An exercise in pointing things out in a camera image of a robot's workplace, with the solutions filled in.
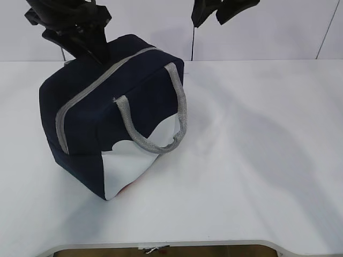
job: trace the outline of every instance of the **bag handle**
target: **bag handle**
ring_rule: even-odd
[[[180,131],[177,132],[173,136],[174,141],[170,145],[167,145],[165,147],[157,146],[153,142],[145,138],[143,135],[141,135],[136,130],[132,122],[130,103],[128,99],[126,98],[126,96],[123,95],[117,100],[115,100],[115,103],[117,104],[119,111],[122,115],[125,128],[128,131],[130,137],[142,149],[153,154],[166,154],[173,151],[176,147],[179,146],[181,140],[183,139],[187,131],[187,102],[186,102],[186,95],[184,93],[184,89],[180,80],[180,76],[178,75],[178,71],[174,63],[169,63],[168,65],[165,66],[165,69],[169,73],[169,76],[173,83],[173,87],[176,92],[177,102],[178,102],[177,116],[180,122]]]

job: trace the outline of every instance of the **fabric bag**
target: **fabric bag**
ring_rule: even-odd
[[[109,48],[108,64],[77,58],[39,96],[55,161],[104,200],[174,150],[187,130],[183,61],[134,35]]]

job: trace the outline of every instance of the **navy blue bag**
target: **navy blue bag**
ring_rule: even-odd
[[[109,48],[108,64],[77,58],[39,95],[57,164],[104,200],[174,150],[187,130],[183,61],[134,35]]]

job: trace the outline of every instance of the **zipper trim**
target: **zipper trim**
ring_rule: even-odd
[[[111,66],[103,75],[101,75],[95,82],[93,82],[91,85],[86,87],[84,90],[82,90],[80,93],[78,93],[76,96],[74,96],[71,100],[69,100],[65,105],[63,105],[59,111],[56,114],[55,118],[55,126],[56,126],[56,134],[58,138],[59,145],[62,148],[62,151],[66,154],[69,154],[68,149],[68,143],[66,140],[66,136],[64,133],[64,119],[66,113],[78,102],[80,102],[83,98],[85,98],[87,95],[89,95],[92,91],[94,91],[97,87],[99,87],[105,80],[107,80],[113,73],[115,73],[121,66],[123,66],[126,62],[128,62],[130,59],[143,54],[145,52],[148,52],[150,50],[160,50],[156,47],[149,47],[145,48],[139,52],[137,52],[134,55],[128,56],[125,59],[122,59],[121,61],[115,63]]]

